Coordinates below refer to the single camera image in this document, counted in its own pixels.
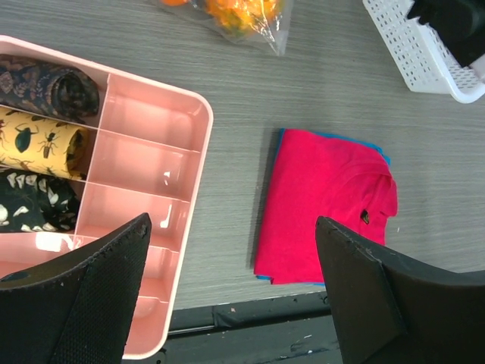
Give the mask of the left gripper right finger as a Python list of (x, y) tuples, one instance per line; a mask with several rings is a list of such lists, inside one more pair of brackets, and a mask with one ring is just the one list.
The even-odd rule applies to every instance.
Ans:
[(316, 241), (344, 363), (482, 363), (484, 273), (457, 273), (320, 217)]

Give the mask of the clear zip top bag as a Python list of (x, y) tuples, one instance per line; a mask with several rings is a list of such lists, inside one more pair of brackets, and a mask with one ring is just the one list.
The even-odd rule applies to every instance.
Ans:
[(234, 44), (268, 49), (277, 56), (286, 51), (293, 1), (187, 0), (155, 4), (163, 11), (217, 32)]

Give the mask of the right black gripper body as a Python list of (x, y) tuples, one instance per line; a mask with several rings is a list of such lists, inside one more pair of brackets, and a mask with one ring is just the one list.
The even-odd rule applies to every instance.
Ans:
[(417, 0), (407, 18), (433, 28), (462, 67), (484, 55), (483, 0)]

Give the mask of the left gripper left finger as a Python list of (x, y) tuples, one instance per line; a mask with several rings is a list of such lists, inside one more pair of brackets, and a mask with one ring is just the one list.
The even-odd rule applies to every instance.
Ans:
[(111, 233), (1, 279), (3, 363), (120, 363), (149, 249), (142, 213)]

